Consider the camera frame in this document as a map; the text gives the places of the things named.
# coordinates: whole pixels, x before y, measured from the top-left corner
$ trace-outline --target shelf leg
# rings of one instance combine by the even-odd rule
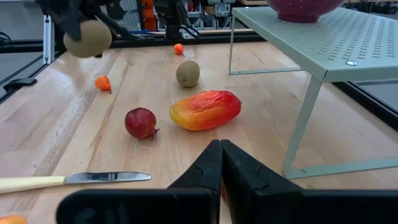
[[[308,120],[310,119],[312,109],[317,100],[321,86],[322,81],[314,76],[311,76],[310,84],[308,85],[300,113],[298,114],[296,126],[294,127],[294,131],[292,137],[290,138],[289,146],[287,148],[287,152],[285,153],[282,164],[282,172],[285,176],[287,176],[290,166],[295,159],[297,149],[300,146],[301,139],[303,138],[305,128],[307,127]]]
[[[235,16],[232,15],[231,42],[229,43],[229,64],[228,64],[228,71],[230,75],[232,75],[231,66],[232,66],[232,48],[234,45],[234,30],[235,30]]]
[[[234,44],[234,29],[235,29],[235,16],[232,15],[231,42],[229,44],[229,64],[228,64],[228,71],[230,75],[250,75],[250,74],[259,74],[259,73],[304,71],[303,68],[277,68],[277,69],[232,71],[231,67],[232,67],[232,49]]]
[[[297,149],[299,148],[301,139],[303,138],[305,128],[317,100],[322,81],[314,76],[311,77],[305,98],[298,114],[298,119],[292,137],[290,138],[287,152],[285,153],[282,164],[282,172],[288,179],[314,177],[319,175],[340,174],[345,172],[355,172],[372,169],[384,169],[390,167],[398,167],[398,157],[390,157],[385,159],[370,159],[365,161],[345,162],[341,164],[310,166],[301,168],[291,168],[295,159]]]

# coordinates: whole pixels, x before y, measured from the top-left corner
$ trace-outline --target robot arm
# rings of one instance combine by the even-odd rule
[[[41,7],[43,13],[51,16],[54,23],[74,41],[81,39],[81,20],[96,19],[96,17],[126,39],[143,39],[143,37],[130,34],[102,12],[100,6],[109,4],[113,0],[35,0],[35,2]]]
[[[167,39],[181,39],[180,29],[199,38],[199,32],[189,24],[187,10],[181,0],[154,0],[154,6],[159,17],[165,21]]]

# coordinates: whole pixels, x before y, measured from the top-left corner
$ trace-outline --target mango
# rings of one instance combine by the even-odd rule
[[[229,91],[203,91],[170,107],[175,124],[190,131],[221,126],[241,112],[241,101]]]

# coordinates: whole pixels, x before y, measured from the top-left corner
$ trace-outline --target kiwi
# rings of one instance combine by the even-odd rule
[[[194,87],[198,84],[200,76],[199,65],[194,61],[186,61],[177,69],[177,81],[181,86]]]
[[[80,31],[79,41],[74,41],[68,34],[63,36],[63,43],[73,56],[88,58],[99,55],[112,43],[110,29],[100,21],[83,21],[80,23]]]

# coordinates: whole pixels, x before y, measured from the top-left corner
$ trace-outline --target wooden table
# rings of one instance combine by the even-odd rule
[[[185,58],[176,56],[172,47],[108,50],[101,59],[77,59],[66,53],[37,76],[36,85],[0,105],[0,177],[121,170],[153,177],[145,182],[0,195],[0,216],[22,214],[29,224],[54,223],[61,199],[83,188],[166,188],[212,139],[230,139],[280,172],[310,76],[290,72],[231,77],[229,44],[185,46],[184,53]],[[266,42],[236,44],[233,58],[237,69],[297,66]],[[186,60],[201,67],[195,88],[181,88],[175,79],[178,65]],[[110,78],[112,95],[94,87],[97,75]],[[203,90],[232,91],[243,102],[241,114],[210,131],[177,127],[169,118],[170,105]],[[138,141],[124,128],[124,115],[138,106],[157,117],[160,131],[153,141]],[[324,84],[295,165],[391,157],[398,155],[397,149],[396,131]],[[294,182],[308,189],[396,189],[397,172],[384,169]],[[221,223],[231,223],[223,203]]]

